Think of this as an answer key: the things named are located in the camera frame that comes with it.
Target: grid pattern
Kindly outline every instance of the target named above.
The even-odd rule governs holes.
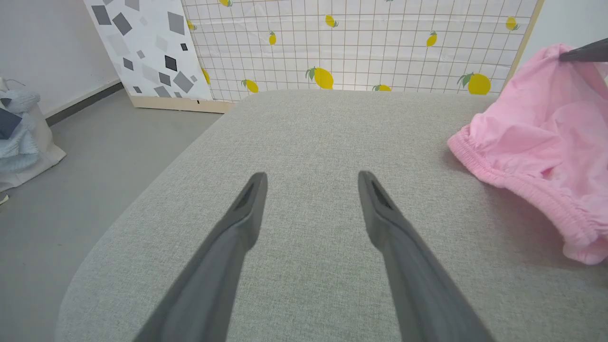
[[[319,89],[306,70],[333,77],[333,89],[469,92],[458,79],[487,76],[498,94],[528,30],[537,0],[182,0],[213,98]],[[331,27],[328,15],[338,23]],[[517,29],[508,20],[516,20]],[[427,46],[430,33],[436,42]],[[276,43],[271,44],[270,32]]]

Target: yellow lemon print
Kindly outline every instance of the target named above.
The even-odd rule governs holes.
[[[437,43],[437,32],[433,31],[430,33],[429,39],[426,40],[426,46],[433,46]]]
[[[194,31],[196,30],[196,25],[192,24],[190,20],[186,20],[186,24],[188,24],[188,30]]]
[[[336,27],[338,26],[338,22],[334,20],[334,17],[332,17],[331,15],[326,15],[325,16],[325,22],[331,26],[331,27]]]
[[[315,68],[306,70],[306,77],[310,77],[310,79],[314,79],[315,82],[322,89],[333,89],[334,88],[334,78],[331,76],[330,72],[323,68]]]
[[[462,86],[469,85],[469,93],[473,95],[485,95],[490,91],[490,79],[474,72],[460,76],[458,83]]]
[[[243,80],[241,83],[246,86],[250,92],[258,92],[258,85],[255,84],[255,82],[251,80]]]
[[[374,86],[371,90],[373,90],[373,91],[390,91],[390,88],[387,85],[377,85],[377,86]]]
[[[201,70],[202,70],[202,74],[205,75],[205,81],[207,81],[207,84],[210,85],[211,80],[209,79],[209,74],[207,73],[207,71],[204,68],[201,68]]]
[[[506,28],[509,31],[515,31],[519,28],[519,25],[517,24],[517,21],[515,21],[515,18],[513,18],[512,16],[510,16],[507,20],[506,20]]]

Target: black baseboard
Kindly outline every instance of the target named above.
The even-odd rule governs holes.
[[[115,92],[117,92],[121,89],[124,89],[124,88],[125,87],[122,85],[122,83],[116,83],[115,85],[113,85],[109,88],[106,88],[106,89],[98,92],[97,94],[91,95],[91,96],[87,97],[86,99],[67,107],[66,109],[60,111],[59,113],[57,113],[51,117],[48,117],[46,119],[46,123],[49,126],[55,125],[57,122],[74,115],[75,113],[92,105],[93,103],[96,103],[97,101],[99,101],[105,97],[108,97],[108,96],[114,94]]]

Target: pink garment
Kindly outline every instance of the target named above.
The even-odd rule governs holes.
[[[570,49],[538,52],[447,144],[479,180],[540,209],[564,254],[591,265],[608,256],[608,65],[558,61]]]

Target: gray fabric surface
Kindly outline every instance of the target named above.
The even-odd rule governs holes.
[[[485,96],[270,91],[237,105],[110,227],[69,286],[57,341],[131,341],[251,174],[266,171],[229,341],[399,341],[357,173],[371,170],[499,341],[608,338],[608,269],[477,181],[447,139]]]

